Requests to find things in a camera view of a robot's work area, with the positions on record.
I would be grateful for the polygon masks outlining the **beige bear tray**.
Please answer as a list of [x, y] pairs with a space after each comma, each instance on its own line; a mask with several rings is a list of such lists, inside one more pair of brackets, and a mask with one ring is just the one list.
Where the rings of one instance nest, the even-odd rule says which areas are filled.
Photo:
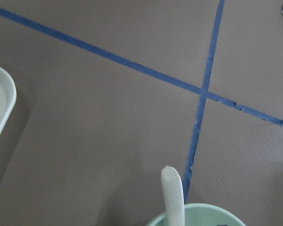
[[12, 77], [0, 67], [0, 135], [14, 108], [17, 91]]

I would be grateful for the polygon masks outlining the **beige plastic spoon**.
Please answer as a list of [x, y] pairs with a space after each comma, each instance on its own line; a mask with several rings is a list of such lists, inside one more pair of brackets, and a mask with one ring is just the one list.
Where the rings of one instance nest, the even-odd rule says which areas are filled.
[[180, 175], [175, 168], [166, 166], [162, 169], [161, 185], [168, 225], [184, 226], [183, 187]]

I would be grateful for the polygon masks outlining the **light green bowl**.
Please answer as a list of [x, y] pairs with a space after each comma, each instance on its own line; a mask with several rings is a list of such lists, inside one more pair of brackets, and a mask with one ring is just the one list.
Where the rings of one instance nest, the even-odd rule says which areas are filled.
[[234, 214], [214, 205], [203, 203], [182, 204], [181, 202], [166, 204], [166, 212], [152, 219], [149, 226], [167, 226], [169, 217], [174, 226], [243, 226], [245, 225]]

